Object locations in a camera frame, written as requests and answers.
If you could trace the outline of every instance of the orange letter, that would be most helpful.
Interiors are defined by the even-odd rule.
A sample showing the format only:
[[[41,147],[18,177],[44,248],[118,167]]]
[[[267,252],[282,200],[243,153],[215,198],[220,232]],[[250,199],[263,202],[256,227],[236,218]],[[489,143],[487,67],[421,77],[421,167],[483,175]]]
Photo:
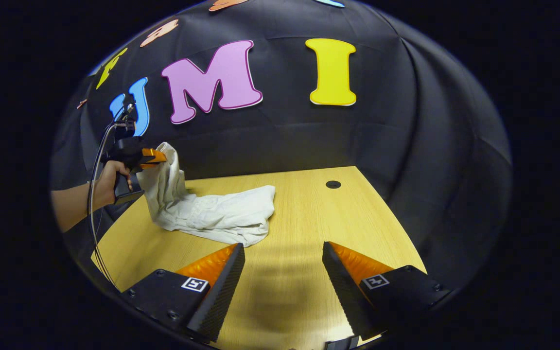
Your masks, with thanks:
[[[153,42],[153,40],[155,40],[156,38],[169,33],[172,29],[178,26],[177,22],[178,19],[171,20],[170,22],[167,22],[163,26],[160,26],[159,28],[155,29],[152,33],[148,34],[146,40],[144,40],[142,44],[140,44],[140,47],[147,46],[148,44]]]
[[[225,9],[226,7],[230,7],[236,4],[241,4],[242,2],[246,2],[247,0],[217,0],[213,3],[213,6],[209,8],[209,11],[217,11],[221,9]]]

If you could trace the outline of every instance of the human arm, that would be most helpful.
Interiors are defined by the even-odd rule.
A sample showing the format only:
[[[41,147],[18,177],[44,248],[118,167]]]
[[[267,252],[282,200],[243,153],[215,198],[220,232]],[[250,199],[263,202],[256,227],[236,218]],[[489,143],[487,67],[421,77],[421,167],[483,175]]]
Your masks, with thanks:
[[[95,182],[92,212],[107,204],[113,204],[116,200],[114,184],[116,183],[117,173],[126,175],[129,189],[133,190],[129,169],[126,168],[124,163],[107,162],[100,177]],[[62,232],[67,232],[87,216],[88,191],[89,183],[60,191],[51,191],[53,211]]]

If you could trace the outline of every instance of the screw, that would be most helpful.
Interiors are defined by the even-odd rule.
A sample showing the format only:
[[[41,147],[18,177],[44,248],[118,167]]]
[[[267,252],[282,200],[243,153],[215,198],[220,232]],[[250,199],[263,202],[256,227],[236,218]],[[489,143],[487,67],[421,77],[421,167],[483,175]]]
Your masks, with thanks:
[[[172,310],[168,310],[167,316],[173,319],[174,321],[178,319],[178,314],[176,312],[173,312]]]

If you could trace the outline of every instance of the wire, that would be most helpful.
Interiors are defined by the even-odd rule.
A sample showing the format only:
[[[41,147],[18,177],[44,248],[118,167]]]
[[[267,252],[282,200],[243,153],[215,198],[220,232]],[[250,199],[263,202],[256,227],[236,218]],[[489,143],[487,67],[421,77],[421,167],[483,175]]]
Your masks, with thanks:
[[[109,133],[112,129],[116,128],[117,126],[126,126],[126,124],[123,123],[116,123],[116,122],[111,122],[106,128],[105,128],[105,132],[103,133],[103,137],[101,139],[101,142],[99,144],[99,150],[98,153],[96,153],[96,159],[94,161],[94,165],[93,165],[93,169],[92,169],[92,175],[91,175],[91,182],[89,184],[89,189],[88,189],[88,193],[87,193],[87,214],[90,217],[89,220],[89,224],[90,224],[90,229],[92,232],[92,238],[94,241],[94,248],[95,248],[95,255],[96,255],[96,261],[98,262],[98,268],[99,270],[103,273],[103,275],[107,278],[107,280],[109,282],[111,282],[111,284],[114,285],[114,287],[116,286],[114,280],[112,279],[111,275],[109,274],[109,271],[107,271],[107,267],[105,266],[105,262],[103,261],[103,257],[101,256],[100,250],[98,249],[98,240],[96,239],[96,228],[94,225],[94,215],[93,215],[93,208],[92,208],[92,204],[94,203],[94,186],[95,186],[95,182],[96,182],[96,174],[98,173],[98,166],[100,164],[100,158],[103,155],[103,149],[105,148],[105,141],[107,140],[107,137],[109,136]]]

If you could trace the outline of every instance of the orange soft pad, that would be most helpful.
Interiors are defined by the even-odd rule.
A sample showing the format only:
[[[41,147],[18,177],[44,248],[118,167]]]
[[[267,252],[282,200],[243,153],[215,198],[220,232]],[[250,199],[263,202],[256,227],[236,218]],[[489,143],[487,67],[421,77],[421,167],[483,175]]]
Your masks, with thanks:
[[[340,257],[340,261],[343,263],[345,270],[349,272],[355,284],[360,284],[360,281],[367,277],[394,270],[390,266],[360,254],[355,250],[351,250],[346,246],[333,242],[329,243],[334,249],[334,252]]]
[[[194,277],[194,279],[209,281],[209,285],[213,288],[213,284],[217,281],[217,278],[220,277],[220,273],[224,269],[224,266],[226,266],[226,262],[236,246],[237,243],[220,249],[215,253],[211,253],[181,268],[176,273],[187,277]]]

